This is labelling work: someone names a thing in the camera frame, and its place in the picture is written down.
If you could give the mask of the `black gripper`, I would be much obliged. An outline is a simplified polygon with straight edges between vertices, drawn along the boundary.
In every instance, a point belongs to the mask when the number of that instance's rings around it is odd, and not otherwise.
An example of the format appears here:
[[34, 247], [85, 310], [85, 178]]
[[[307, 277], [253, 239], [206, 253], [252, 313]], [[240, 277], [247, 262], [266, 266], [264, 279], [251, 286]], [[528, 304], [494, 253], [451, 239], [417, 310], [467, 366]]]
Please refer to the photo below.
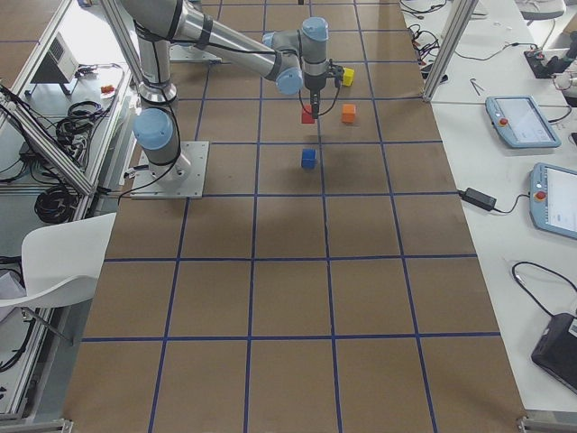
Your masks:
[[330, 78], [334, 80], [334, 86], [340, 88], [343, 83], [343, 67], [335, 64], [332, 60], [323, 60], [318, 63], [305, 61], [302, 67], [304, 73], [305, 88], [309, 90], [310, 113], [313, 118], [318, 118], [320, 113], [320, 92], [326, 86]]

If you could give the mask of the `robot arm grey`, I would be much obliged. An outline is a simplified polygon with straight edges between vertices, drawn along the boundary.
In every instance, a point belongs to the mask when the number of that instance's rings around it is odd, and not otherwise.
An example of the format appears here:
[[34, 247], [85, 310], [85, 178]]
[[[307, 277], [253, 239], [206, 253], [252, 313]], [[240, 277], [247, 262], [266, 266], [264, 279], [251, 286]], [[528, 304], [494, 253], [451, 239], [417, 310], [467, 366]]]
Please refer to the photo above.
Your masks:
[[286, 96], [306, 89], [313, 118], [323, 115], [320, 96], [327, 80], [333, 79], [337, 88], [342, 85], [344, 69], [327, 56], [328, 23], [322, 17], [309, 17], [297, 30], [270, 32], [255, 41], [189, 1], [124, 1], [122, 6], [133, 19], [142, 73], [138, 84], [142, 112], [133, 132], [158, 183], [183, 179], [190, 166], [176, 117], [171, 45], [190, 45], [222, 57], [273, 82]]

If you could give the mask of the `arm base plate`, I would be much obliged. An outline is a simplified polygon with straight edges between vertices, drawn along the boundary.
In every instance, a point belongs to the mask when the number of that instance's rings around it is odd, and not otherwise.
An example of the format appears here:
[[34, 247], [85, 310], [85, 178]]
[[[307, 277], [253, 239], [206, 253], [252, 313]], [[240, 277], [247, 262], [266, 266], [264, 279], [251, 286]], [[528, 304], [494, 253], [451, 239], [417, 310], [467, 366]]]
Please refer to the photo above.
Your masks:
[[133, 178], [131, 198], [168, 199], [202, 198], [206, 165], [209, 153], [208, 141], [181, 143], [181, 155], [176, 165], [162, 179], [156, 176], [165, 171], [152, 165], [152, 170], [138, 170]]

